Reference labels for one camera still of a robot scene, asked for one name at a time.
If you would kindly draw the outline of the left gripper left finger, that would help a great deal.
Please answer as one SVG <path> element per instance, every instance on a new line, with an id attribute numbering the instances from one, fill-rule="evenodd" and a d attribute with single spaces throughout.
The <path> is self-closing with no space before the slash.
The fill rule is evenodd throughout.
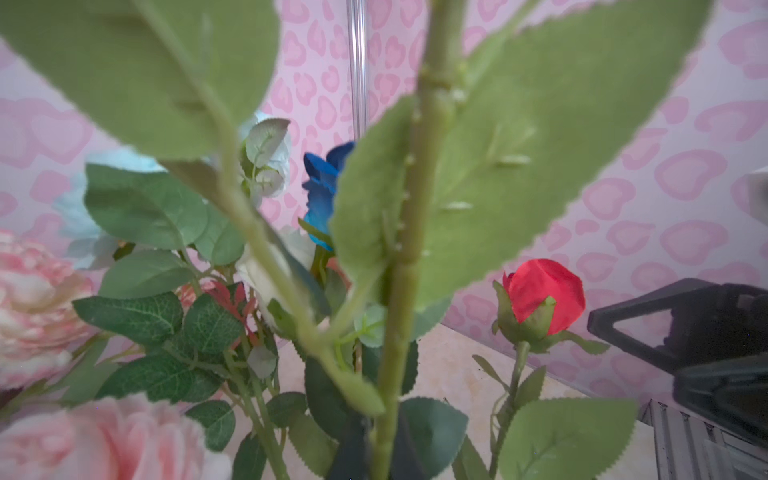
<path id="1" fill-rule="evenodd" d="M 370 420 L 350 413 L 327 480 L 367 480 L 370 459 Z"/>

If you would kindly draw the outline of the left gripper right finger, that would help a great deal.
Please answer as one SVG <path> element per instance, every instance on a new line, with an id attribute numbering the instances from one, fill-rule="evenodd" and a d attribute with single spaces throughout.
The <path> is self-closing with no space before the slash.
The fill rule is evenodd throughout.
<path id="1" fill-rule="evenodd" d="M 389 478 L 392 480 L 426 480 L 426 473 L 417 455 L 404 413 L 398 414 Z"/>

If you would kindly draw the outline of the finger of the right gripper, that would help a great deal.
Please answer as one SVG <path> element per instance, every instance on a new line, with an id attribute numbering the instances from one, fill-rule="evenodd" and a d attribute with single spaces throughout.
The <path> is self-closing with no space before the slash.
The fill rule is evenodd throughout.
<path id="1" fill-rule="evenodd" d="M 671 316 L 657 346 L 616 327 L 654 313 Z M 679 405 L 756 444 L 766 443 L 766 290 L 686 278 L 592 311 L 588 330 L 671 374 Z"/>

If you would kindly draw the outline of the white rose stem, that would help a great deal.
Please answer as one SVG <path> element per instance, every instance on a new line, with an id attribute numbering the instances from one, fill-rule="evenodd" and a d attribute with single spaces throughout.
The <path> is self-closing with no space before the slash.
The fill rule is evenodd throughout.
<path id="1" fill-rule="evenodd" d="M 525 2 L 473 51 L 466 4 L 433 1 L 413 93 L 339 176 L 328 252 L 255 204 L 287 131 L 253 119 L 280 48 L 270 1 L 5 1 L 1 36 L 124 148 L 212 201 L 267 284 L 285 448 L 326 479 L 350 413 L 390 479 L 404 413 L 426 479 L 488 475 L 468 417 L 409 397 L 417 340 L 453 295 L 511 260 L 630 142 L 670 90 L 709 1 L 596 2 L 528 26 Z"/>

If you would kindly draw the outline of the blue rose stem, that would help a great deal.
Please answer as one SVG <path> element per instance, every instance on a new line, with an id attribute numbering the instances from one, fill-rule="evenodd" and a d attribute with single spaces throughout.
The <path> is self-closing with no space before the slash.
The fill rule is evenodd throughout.
<path id="1" fill-rule="evenodd" d="M 309 178 L 302 184 L 307 193 L 307 212 L 301 225 L 309 226 L 307 232 L 310 239 L 328 252 L 333 251 L 326 239 L 330 238 L 328 222 L 334 212 L 333 201 L 338 179 L 355 145 L 355 141 L 338 145 L 325 157 L 310 152 L 303 155 L 303 164 Z"/>

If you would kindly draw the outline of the small mixed roses spray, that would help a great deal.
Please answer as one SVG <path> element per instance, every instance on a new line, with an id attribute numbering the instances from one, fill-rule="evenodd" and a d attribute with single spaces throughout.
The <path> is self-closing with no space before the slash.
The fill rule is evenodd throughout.
<path id="1" fill-rule="evenodd" d="M 227 454 L 203 426 L 144 391 L 97 398 L 113 371 L 75 312 L 90 280 L 45 246 L 1 234 L 1 389 L 35 398 L 64 388 L 64 406 L 1 428 L 4 479 L 229 479 Z"/>

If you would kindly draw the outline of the teal peony branch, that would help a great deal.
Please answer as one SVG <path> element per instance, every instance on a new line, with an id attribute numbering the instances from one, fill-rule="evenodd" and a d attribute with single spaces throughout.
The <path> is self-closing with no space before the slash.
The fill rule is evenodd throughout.
<path id="1" fill-rule="evenodd" d="M 97 398 L 144 391 L 184 404 L 222 450 L 242 412 L 250 421 L 233 471 L 258 479 L 266 467 L 288 475 L 282 454 L 288 430 L 268 406 L 279 395 L 276 302 L 246 263 L 248 250 L 216 205 L 130 148 L 93 155 L 73 189 L 55 203 L 78 268 L 100 270 L 99 290 L 74 304 L 90 325 L 130 341 L 131 349 L 99 362 L 113 371 Z M 263 343 L 251 346 L 242 325 L 200 281 L 242 282 L 258 300 Z"/>

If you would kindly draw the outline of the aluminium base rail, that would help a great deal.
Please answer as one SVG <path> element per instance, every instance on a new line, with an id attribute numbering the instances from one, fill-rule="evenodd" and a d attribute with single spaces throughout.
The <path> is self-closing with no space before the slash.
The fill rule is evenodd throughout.
<path id="1" fill-rule="evenodd" d="M 640 420 L 654 430 L 660 479 L 767 480 L 767 451 L 718 426 L 656 400 Z"/>

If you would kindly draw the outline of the right aluminium frame strut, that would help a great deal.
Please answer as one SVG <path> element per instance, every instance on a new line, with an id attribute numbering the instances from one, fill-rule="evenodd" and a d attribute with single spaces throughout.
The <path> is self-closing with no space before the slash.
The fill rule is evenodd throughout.
<path id="1" fill-rule="evenodd" d="M 367 2 L 348 0 L 353 135 L 359 140 L 368 129 Z"/>

